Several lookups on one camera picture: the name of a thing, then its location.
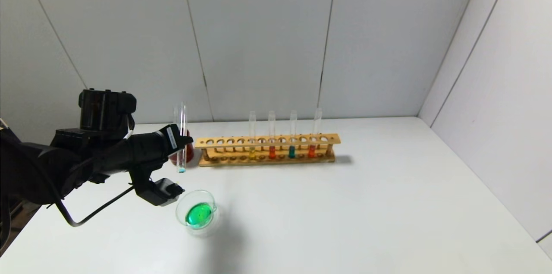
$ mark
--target test tube with blue liquid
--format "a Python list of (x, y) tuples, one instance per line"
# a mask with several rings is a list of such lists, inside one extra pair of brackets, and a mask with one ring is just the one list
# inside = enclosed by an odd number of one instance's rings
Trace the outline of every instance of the test tube with blue liquid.
[[(297, 134), (297, 111), (292, 110), (292, 113), (289, 115), (289, 134), (291, 135), (291, 142), (295, 142), (295, 135)], [(292, 144), (289, 146), (289, 158), (295, 158), (295, 146)]]

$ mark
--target glass test tube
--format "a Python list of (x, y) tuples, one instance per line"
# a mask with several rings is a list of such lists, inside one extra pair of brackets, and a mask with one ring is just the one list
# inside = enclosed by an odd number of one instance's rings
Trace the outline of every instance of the glass test tube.
[[(178, 125), (181, 136), (186, 136), (186, 105), (180, 103), (173, 108), (174, 124)], [(186, 171), (186, 147), (176, 153), (176, 168), (179, 173)]]
[[(316, 112), (314, 113), (314, 122), (312, 124), (312, 135), (313, 136), (315, 136), (319, 133), (321, 123), (322, 123), (322, 109), (317, 108)], [(316, 145), (310, 145), (309, 146), (309, 157), (310, 158), (313, 158), (313, 157), (316, 156), (315, 150), (316, 150)]]
[[(249, 112), (249, 142), (255, 143), (255, 128), (257, 124), (257, 116), (255, 115), (255, 111)], [(255, 159), (255, 146), (249, 147), (249, 159), (254, 160)]]
[(268, 112), (268, 142), (270, 146), (268, 147), (268, 158), (274, 160), (276, 158), (276, 113), (274, 111)]
[[(289, 115), (289, 127), (290, 127), (290, 141), (295, 142), (295, 135), (297, 134), (297, 111), (292, 110), (292, 113)], [(295, 158), (295, 146), (289, 146), (289, 158)]]

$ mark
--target white table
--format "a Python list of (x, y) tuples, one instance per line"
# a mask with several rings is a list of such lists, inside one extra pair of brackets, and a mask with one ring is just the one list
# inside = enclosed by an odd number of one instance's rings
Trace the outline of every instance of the white table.
[[(266, 130), (258, 123), (258, 134)], [(138, 125), (135, 132), (163, 124)], [(279, 121), (277, 132), (288, 123)], [(310, 122), (300, 121), (308, 133)], [(246, 135), (247, 123), (190, 124), (194, 137)], [(192, 168), (168, 177), (205, 189), (224, 225), (188, 235), (176, 204), (129, 193), (82, 227), (43, 207), (0, 258), (2, 274), (544, 274), (552, 261), (471, 170), (419, 119), (325, 120), (334, 164)], [(65, 204), (79, 219), (128, 187), (87, 183)]]

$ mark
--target green liquid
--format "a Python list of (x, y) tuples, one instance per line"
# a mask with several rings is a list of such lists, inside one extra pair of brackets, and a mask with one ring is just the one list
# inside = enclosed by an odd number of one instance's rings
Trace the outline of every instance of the green liquid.
[(211, 222), (213, 209), (207, 203), (199, 203), (193, 206), (186, 215), (186, 222), (193, 229), (201, 229)]

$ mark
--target wooden test tube rack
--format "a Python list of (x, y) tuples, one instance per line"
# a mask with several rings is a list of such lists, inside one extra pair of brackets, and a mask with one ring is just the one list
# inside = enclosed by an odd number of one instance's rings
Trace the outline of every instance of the wooden test tube rack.
[[(195, 147), (201, 149), (199, 166), (247, 166), (258, 164), (301, 164), (335, 162), (333, 145), (340, 144), (337, 134), (279, 135), (269, 142), (269, 136), (198, 138)], [(289, 157), (289, 147), (295, 146), (295, 158)], [(315, 157), (309, 157), (309, 146), (315, 145)], [(269, 147), (276, 147), (276, 158), (269, 158)], [(255, 158), (250, 148), (255, 147)]]

